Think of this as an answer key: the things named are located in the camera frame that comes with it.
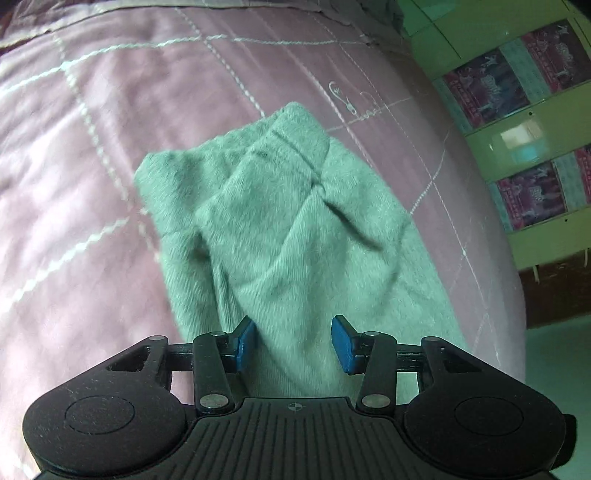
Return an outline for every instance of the folded cloth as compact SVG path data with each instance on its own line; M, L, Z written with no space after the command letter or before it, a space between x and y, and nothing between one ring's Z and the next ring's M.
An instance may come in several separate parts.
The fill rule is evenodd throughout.
M355 398L360 376L342 372L330 340L336 314L400 343L436 335L465 348L411 216L303 106L149 154L135 182L187 341L255 321L251 394ZM408 401L416 379L399 377L398 402Z

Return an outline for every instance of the ribbed surface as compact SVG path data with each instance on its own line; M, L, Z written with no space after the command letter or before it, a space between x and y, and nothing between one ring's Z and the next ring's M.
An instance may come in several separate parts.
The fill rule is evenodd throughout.
M451 480L416 457L386 419L341 398L247 399L197 422L175 454L134 480Z

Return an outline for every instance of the wooden cabinet base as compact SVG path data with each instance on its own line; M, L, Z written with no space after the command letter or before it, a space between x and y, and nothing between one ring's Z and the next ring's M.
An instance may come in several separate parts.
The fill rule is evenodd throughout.
M534 328L591 312L591 261L585 251L519 272L527 327Z

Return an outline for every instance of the quilted bed cover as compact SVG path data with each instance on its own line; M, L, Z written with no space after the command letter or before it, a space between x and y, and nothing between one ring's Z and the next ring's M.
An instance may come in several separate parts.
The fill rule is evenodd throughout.
M31 1L4 19L1 478L37 472L21 422L42 393L149 335L184 341L133 187L144 156L194 147L291 101L412 213L472 352L524 377L525 309L505 234L404 42L378 48L320 4L199 5L62 2L39 13ZM173 388L192 402L186 380L175 376Z

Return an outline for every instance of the metal pin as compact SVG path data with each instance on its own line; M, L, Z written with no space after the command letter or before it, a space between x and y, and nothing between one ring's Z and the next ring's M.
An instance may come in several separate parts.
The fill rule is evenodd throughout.
M202 396L199 400L199 403L202 407L205 407L208 410L215 410L216 408L225 407L228 405L228 403L230 403L230 400L228 400L228 397L225 395L212 393Z
M361 403L367 408L384 408L390 405L390 399L386 395L372 394L364 396Z

